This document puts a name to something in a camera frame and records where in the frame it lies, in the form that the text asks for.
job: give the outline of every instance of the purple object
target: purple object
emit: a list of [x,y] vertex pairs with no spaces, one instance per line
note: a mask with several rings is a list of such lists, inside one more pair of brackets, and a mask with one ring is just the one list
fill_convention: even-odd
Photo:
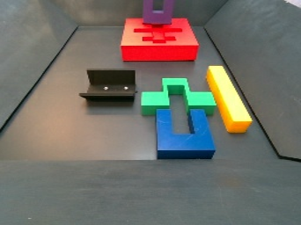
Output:
[[161,0],[161,11],[153,10],[153,0],[143,0],[143,24],[168,25],[171,24],[173,0]]

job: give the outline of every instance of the blue u-shaped block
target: blue u-shaped block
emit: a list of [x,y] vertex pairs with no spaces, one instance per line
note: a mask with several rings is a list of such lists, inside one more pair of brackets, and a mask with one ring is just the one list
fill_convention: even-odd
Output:
[[202,109],[188,112],[190,134],[173,134],[169,109],[156,110],[157,159],[210,159],[215,153]]

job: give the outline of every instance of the red block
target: red block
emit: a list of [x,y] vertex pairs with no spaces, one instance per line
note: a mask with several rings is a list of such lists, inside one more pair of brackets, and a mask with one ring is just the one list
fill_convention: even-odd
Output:
[[186,18],[171,25],[144,25],[141,18],[127,18],[121,36],[124,61],[194,61],[199,44]]

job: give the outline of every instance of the plastic block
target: plastic block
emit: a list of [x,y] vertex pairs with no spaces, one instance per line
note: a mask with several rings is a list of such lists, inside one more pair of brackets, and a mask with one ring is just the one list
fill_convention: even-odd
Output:
[[165,92],[143,92],[140,94],[141,115],[155,115],[156,109],[169,108],[169,99]]
[[210,92],[191,92],[187,78],[161,78],[161,91],[144,91],[140,95],[141,115],[155,115],[156,109],[168,109],[169,95],[183,95],[187,113],[190,109],[203,109],[207,115],[214,113],[216,103]]
[[186,18],[173,18],[169,25],[127,18],[120,48],[124,61],[194,61],[199,44]]
[[227,131],[244,133],[251,124],[251,118],[222,66],[208,66],[207,82]]
[[190,134],[173,134],[171,111],[156,111],[157,159],[210,159],[215,153],[203,110],[190,110]]
[[143,0],[143,23],[153,25],[171,24],[173,0],[161,0],[163,8],[153,10],[153,0]]

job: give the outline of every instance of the wooden block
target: wooden block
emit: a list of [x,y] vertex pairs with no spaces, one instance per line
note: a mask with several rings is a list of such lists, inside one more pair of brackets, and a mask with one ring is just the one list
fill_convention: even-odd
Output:
[[244,133],[251,124],[251,118],[222,66],[208,66],[207,82],[227,131]]

